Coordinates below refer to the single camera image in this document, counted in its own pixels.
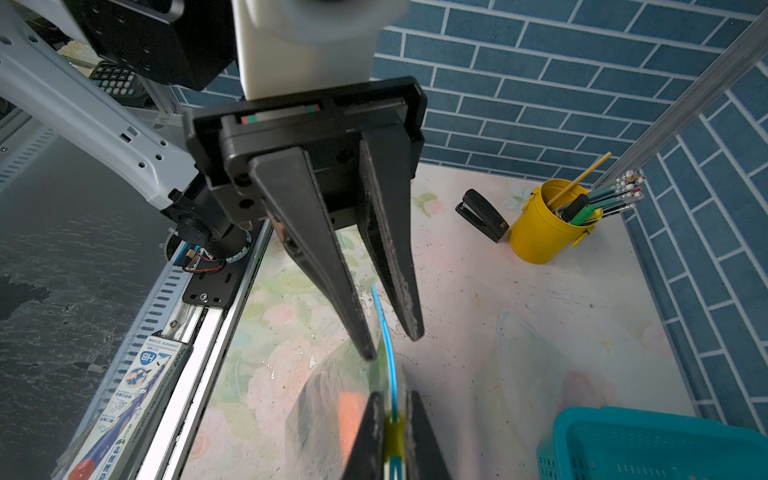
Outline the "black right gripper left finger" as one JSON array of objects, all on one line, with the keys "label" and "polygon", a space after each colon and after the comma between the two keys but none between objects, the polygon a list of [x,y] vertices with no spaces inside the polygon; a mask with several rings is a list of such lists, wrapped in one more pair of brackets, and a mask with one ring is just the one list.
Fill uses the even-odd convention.
[{"label": "black right gripper left finger", "polygon": [[373,392],[367,401],[342,480],[382,480],[385,438],[384,397]]}]

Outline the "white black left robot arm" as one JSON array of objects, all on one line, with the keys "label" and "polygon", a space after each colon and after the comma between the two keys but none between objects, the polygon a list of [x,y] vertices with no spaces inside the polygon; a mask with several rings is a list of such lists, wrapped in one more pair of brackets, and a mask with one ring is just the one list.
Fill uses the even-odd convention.
[{"label": "white black left robot arm", "polygon": [[122,177],[181,238],[237,255],[260,220],[376,356],[336,240],[356,225],[406,335],[424,323],[411,253],[410,183],[427,98],[406,76],[372,79],[380,31],[406,1],[32,1],[98,55],[200,90],[236,64],[241,102],[183,116],[177,147],[70,67],[1,5],[1,94]]}]

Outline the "clear zip top bag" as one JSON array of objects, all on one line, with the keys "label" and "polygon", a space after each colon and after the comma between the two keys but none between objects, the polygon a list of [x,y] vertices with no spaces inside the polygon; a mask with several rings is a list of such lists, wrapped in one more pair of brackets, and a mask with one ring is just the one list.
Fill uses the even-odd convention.
[{"label": "clear zip top bag", "polygon": [[[388,321],[395,315],[382,288],[362,295],[376,347],[363,359],[350,340],[313,369],[285,427],[288,479],[341,479],[369,396],[381,392],[385,421],[405,421],[406,384],[395,359]],[[405,459],[384,460],[383,479],[406,479]]]}]

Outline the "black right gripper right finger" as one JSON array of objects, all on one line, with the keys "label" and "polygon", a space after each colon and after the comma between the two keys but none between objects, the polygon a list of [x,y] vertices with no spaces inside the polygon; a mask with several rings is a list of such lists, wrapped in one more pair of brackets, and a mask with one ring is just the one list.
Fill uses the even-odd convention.
[{"label": "black right gripper right finger", "polygon": [[437,438],[419,393],[406,393],[406,477],[414,480],[450,480]]}]

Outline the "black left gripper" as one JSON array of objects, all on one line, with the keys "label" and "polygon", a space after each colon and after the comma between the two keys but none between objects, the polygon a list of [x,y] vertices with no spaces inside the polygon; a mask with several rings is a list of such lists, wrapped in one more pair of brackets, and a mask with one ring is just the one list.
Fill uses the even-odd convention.
[{"label": "black left gripper", "polygon": [[365,360],[376,358],[376,347],[334,228],[355,223],[360,196],[359,233],[405,335],[421,339],[410,181],[425,143],[427,105],[418,81],[406,76],[182,117],[187,149],[229,221],[250,230],[268,213],[285,251],[331,303]]}]

